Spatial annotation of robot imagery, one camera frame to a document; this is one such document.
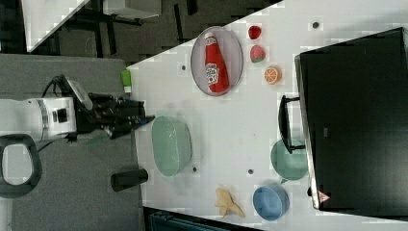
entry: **gray floor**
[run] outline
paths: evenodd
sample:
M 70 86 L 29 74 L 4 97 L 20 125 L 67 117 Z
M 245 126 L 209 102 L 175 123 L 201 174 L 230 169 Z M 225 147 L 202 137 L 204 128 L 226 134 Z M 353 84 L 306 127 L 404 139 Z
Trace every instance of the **gray floor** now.
M 122 60 L 0 55 L 0 62 L 1 98 L 40 97 L 61 73 L 89 92 L 123 93 Z M 13 200 L 13 231 L 143 230 L 140 187 L 113 192 L 110 186 L 113 173 L 138 168 L 131 147 L 130 135 L 109 141 L 94 132 L 43 149 L 38 185 Z

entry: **green marker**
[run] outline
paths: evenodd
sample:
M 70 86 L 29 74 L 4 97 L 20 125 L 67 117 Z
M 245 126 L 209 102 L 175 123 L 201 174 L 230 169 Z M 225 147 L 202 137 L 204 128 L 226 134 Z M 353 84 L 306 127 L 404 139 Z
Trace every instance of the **green marker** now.
M 123 88 L 126 93 L 132 92 L 132 77 L 129 70 L 120 71 L 120 77 L 122 79 Z

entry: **orange slice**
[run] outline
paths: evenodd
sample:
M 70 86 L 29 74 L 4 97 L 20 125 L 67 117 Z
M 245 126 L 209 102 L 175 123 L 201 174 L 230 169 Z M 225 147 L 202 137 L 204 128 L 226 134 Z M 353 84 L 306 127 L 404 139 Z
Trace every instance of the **orange slice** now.
M 268 67 L 267 70 L 265 71 L 265 80 L 269 84 L 276 84 L 279 80 L 281 79 L 281 75 L 279 73 L 279 70 L 276 69 L 275 67 Z

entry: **oval plate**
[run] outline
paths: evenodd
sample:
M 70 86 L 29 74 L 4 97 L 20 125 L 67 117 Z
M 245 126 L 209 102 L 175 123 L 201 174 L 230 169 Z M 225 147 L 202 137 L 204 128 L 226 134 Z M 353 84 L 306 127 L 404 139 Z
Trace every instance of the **oval plate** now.
M 212 92 L 205 76 L 205 34 L 212 32 L 217 38 L 219 50 L 228 72 L 230 86 L 223 92 Z M 191 74 L 198 88 L 211 96 L 221 96 L 236 86 L 242 73 L 242 50 L 232 32 L 222 27 L 210 27 L 203 31 L 194 43 L 191 51 Z

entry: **ketchup bottle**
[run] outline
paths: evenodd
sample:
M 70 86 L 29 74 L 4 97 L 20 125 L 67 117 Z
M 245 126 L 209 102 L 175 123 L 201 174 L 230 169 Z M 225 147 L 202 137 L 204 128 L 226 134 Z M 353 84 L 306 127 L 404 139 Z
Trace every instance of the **ketchup bottle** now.
M 212 92 L 223 92 L 229 88 L 227 68 L 213 33 L 205 34 L 205 72 Z

